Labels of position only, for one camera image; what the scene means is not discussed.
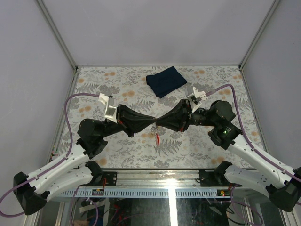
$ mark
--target patterned mat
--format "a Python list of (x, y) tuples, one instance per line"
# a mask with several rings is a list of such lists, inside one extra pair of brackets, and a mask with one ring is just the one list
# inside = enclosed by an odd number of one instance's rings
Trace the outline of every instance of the patterned mat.
[[(187, 86), (195, 86), (199, 91), (211, 91), (223, 84), (231, 83), (237, 93), (240, 113), (250, 139), (257, 145), (261, 140), (254, 116), (248, 101), (239, 69), (236, 66), (183, 67), (176, 66), (178, 72), (188, 81), (166, 97), (156, 97), (146, 84), (145, 77), (156, 74), (168, 67), (84, 67), (80, 70), (75, 93), (104, 93), (113, 95), (119, 104), (143, 114), (160, 117), (170, 111), (180, 99), (185, 98)], [(215, 100), (226, 100), (234, 106), (230, 89), (221, 90), (202, 103), (209, 108)], [(71, 102), (69, 120), (74, 141), (79, 136), (77, 130), (84, 118), (103, 120), (104, 105), (94, 97), (76, 97)], [(235, 118), (233, 123), (239, 127)], [(223, 160), (239, 167), (250, 165), (238, 156), (215, 146), (208, 136), (210, 127), (190, 126), (184, 133), (173, 132), (159, 127), (160, 145), (156, 146), (155, 137), (147, 127), (134, 138), (124, 132), (106, 137), (109, 143), (95, 160), (103, 168), (215, 168)], [(64, 128), (63, 137), (57, 152), (69, 147), (68, 129)]]

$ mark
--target navy blue cloth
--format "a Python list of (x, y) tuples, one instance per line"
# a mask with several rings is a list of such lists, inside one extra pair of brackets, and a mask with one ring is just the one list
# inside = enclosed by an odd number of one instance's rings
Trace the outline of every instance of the navy blue cloth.
[(167, 68), (155, 75), (146, 76), (146, 84), (151, 87), (159, 98), (165, 97), (186, 83), (186, 79), (178, 73), (175, 67)]

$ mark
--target white wall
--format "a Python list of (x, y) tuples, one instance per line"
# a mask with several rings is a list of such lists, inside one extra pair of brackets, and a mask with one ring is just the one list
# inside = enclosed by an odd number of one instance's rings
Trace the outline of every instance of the white wall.
[(273, 0), (44, 0), (79, 65), (238, 64)]
[(301, 1), (280, 3), (244, 72), (268, 149), (301, 167)]
[[(0, 195), (13, 176), (46, 163), (64, 97), (72, 78), (65, 59), (34, 0), (3, 0), (0, 7)], [(21, 212), (13, 194), (0, 206)], [(19, 226), (23, 217), (0, 217)]]

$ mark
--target purple cable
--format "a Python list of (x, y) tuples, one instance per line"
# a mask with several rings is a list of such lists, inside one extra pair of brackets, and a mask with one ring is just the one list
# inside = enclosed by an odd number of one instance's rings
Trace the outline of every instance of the purple cable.
[(256, 148), (254, 148), (254, 145), (251, 143), (251, 141), (249, 140), (249, 138), (247, 137), (246, 135), (246, 131), (244, 129), (244, 126), (243, 126), (243, 123), (242, 123), (242, 120), (241, 120), (241, 117), (240, 117), (240, 114), (239, 114), (239, 108), (238, 108), (238, 104), (237, 104), (237, 100), (236, 100), (236, 94), (235, 94), (235, 90), (234, 90), (234, 87), (231, 85), (231, 84), (226, 84), (226, 85), (223, 85), (223, 86), (220, 86), (219, 88), (216, 88), (215, 90), (213, 91), (210, 91), (208, 93), (206, 93), (206, 96), (210, 96), (212, 95), (213, 93), (216, 93), (217, 91), (225, 88), (225, 87), (230, 87), (231, 90), (232, 90), (232, 93), (233, 93), (233, 98), (234, 98), (234, 105), (235, 105), (235, 109), (236, 109), (236, 112), (237, 112), (237, 117), (238, 117), (238, 121), (239, 121), (239, 125), (241, 127), (241, 130), (243, 132), (243, 136), (246, 140), (246, 142), (248, 143), (248, 145), (261, 157), (263, 158), (265, 161), (267, 161), (268, 163), (270, 163), (271, 165), (273, 165), (274, 167), (276, 167), (277, 169), (281, 170), (282, 172), (284, 172), (285, 174), (287, 174), (288, 176), (290, 176), (291, 178), (297, 180), (298, 182), (301, 183), (301, 179), (297, 178), (295, 175), (287, 172), (284, 168), (282, 168), (281, 166), (278, 166), (276, 163), (274, 163), (273, 161), (271, 161), (270, 159), (268, 159), (267, 157), (265, 157), (263, 154), (260, 153), (260, 151), (258, 151)]
[(118, 212), (118, 209), (115, 211), (113, 217), (111, 218), (111, 221), (114, 219), (114, 217), (115, 217), (115, 215), (116, 215), (117, 212)]
[[(262, 219), (261, 215), (259, 214), (259, 212), (258, 212), (256, 209), (252, 208), (251, 206), (249, 206), (249, 205), (247, 205), (247, 204), (245, 204), (245, 203), (237, 202), (237, 201), (234, 201), (234, 200), (233, 200), (234, 189), (235, 189), (237, 186), (238, 186), (238, 185), (234, 185), (234, 186), (233, 186), (232, 191), (231, 191), (231, 196), (230, 196), (230, 198), (231, 198), (231, 203), (232, 203), (232, 207), (233, 207), (233, 209), (234, 209), (234, 212), (236, 212), (236, 214), (237, 214), (240, 218), (242, 218), (245, 222), (249, 223), (250, 225), (253, 225), (253, 226), (261, 226), (261, 225), (263, 224), (263, 219)], [(235, 205), (234, 205), (235, 203), (236, 203), (236, 204), (239, 204), (239, 205), (242, 205), (242, 206), (249, 207), (250, 210), (251, 210), (252, 212), (256, 213), (256, 214), (259, 216), (260, 221), (261, 221), (260, 224), (254, 224), (254, 223), (248, 221), (246, 218), (244, 218), (244, 216), (242, 216), (242, 214), (240, 214), (240, 213), (237, 211), (237, 209), (236, 209), (236, 207), (235, 207)]]
[[(68, 114), (67, 114), (67, 104), (68, 104), (68, 101), (69, 101), (71, 98), (77, 97), (77, 96), (99, 97), (98, 94), (91, 94), (91, 93), (77, 93), (77, 94), (73, 94), (73, 95), (69, 96), (69, 97), (66, 99), (66, 101), (65, 101), (65, 103), (64, 103), (64, 111), (63, 111), (63, 112), (64, 112), (64, 115), (65, 115), (66, 124), (67, 124), (68, 131), (69, 131), (69, 134), (70, 134), (70, 147), (69, 147), (69, 149), (68, 149), (68, 151), (67, 151), (67, 154), (66, 154), (67, 157), (68, 157), (68, 155), (69, 155), (70, 152), (71, 152), (72, 144), (73, 144), (72, 131), (71, 131), (71, 126), (70, 126), (70, 123), (69, 123), (69, 120), (68, 120)], [(38, 174), (38, 177), (41, 177), (41, 176), (43, 176), (45, 173), (48, 173), (49, 171), (53, 170), (55, 167), (57, 167), (58, 165), (60, 165), (60, 164), (61, 164), (62, 162), (64, 162), (64, 161), (65, 161), (65, 158), (61, 159), (57, 164), (53, 165), (52, 167), (49, 167), (49, 169), (47, 169), (47, 170), (45, 170), (44, 172), (41, 172), (40, 174)], [(4, 195), (1, 196), (1, 198), (0, 198), (0, 205), (1, 205), (2, 201), (3, 201), (3, 199), (4, 199), (9, 193), (11, 193), (11, 192), (15, 191), (16, 189), (22, 187), (23, 185), (26, 185), (26, 184), (32, 182), (32, 181), (35, 180), (35, 179), (36, 179), (36, 178), (31, 178), (31, 179), (29, 179), (29, 180), (27, 180), (27, 181), (25, 181), (25, 182), (23, 182), (23, 183), (21, 183), (21, 184), (15, 186), (15, 187), (9, 189), (7, 192), (4, 193)], [(5, 213), (3, 213), (3, 212), (0, 210), (0, 216), (5, 217), (5, 218), (14, 218), (14, 217), (18, 217), (18, 216), (20, 216), (20, 215), (22, 215), (22, 214), (24, 214), (24, 212), (17, 213), (17, 214), (11, 214), (11, 215), (10, 215), (10, 214), (5, 214)]]
[(93, 224), (93, 226), (96, 226), (97, 221), (98, 221), (98, 207), (97, 207), (96, 203), (93, 202), (91, 199), (90, 199), (90, 201), (91, 201), (91, 203), (95, 206), (95, 209), (96, 209), (96, 219), (95, 219), (95, 222), (94, 222), (94, 224)]

